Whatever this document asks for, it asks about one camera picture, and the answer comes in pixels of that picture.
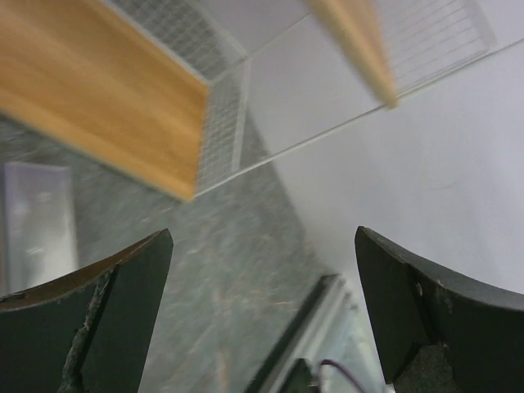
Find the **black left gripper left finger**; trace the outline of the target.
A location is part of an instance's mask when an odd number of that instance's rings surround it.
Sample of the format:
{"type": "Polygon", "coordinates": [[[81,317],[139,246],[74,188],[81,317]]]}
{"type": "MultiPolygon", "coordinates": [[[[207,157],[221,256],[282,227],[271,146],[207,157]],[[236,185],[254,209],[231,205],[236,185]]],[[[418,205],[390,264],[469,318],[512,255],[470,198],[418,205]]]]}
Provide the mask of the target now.
{"type": "Polygon", "coordinates": [[[3,392],[136,392],[172,258],[163,229],[1,299],[3,392]]]}

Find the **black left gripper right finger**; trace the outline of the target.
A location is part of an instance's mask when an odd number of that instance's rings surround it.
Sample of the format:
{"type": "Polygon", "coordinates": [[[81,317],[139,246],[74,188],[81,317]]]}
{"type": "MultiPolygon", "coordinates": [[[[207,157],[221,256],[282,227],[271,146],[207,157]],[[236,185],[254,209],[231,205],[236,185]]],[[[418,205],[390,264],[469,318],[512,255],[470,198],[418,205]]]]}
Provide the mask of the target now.
{"type": "Polygon", "coordinates": [[[440,346],[462,392],[523,390],[523,296],[425,259],[370,228],[355,253],[382,375],[396,384],[440,346]]]}

